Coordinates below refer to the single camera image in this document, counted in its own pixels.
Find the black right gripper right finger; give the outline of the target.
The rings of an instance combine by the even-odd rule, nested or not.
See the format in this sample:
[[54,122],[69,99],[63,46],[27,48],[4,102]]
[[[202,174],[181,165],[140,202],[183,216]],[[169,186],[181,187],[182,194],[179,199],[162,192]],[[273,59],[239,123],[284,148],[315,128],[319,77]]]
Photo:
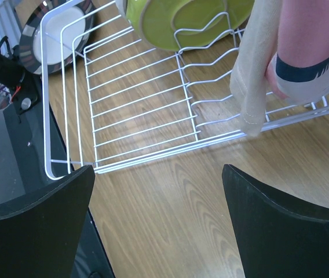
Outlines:
[[329,208],[231,164],[222,182],[246,277],[329,277]]

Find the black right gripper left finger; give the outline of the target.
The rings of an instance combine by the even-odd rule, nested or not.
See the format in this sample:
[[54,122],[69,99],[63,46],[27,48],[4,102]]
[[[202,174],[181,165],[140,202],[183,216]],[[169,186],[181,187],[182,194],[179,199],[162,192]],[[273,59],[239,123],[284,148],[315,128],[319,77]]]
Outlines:
[[0,204],[0,277],[70,277],[94,180],[83,166]]

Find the green polka dot plate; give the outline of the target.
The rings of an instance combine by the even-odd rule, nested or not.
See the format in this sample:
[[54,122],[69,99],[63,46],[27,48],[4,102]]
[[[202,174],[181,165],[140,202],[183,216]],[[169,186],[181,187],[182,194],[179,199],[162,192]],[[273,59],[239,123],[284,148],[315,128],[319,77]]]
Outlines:
[[201,47],[247,20],[253,1],[128,1],[127,21],[151,46],[177,52]]

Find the cream green floral plate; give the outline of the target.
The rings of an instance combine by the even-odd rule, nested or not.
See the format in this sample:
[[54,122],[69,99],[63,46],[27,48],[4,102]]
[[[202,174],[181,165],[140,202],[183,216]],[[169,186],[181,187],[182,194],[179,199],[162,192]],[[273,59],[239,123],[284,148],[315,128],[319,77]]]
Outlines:
[[127,20],[126,11],[127,11],[127,2],[128,0],[115,0],[115,5],[120,13],[120,15]]

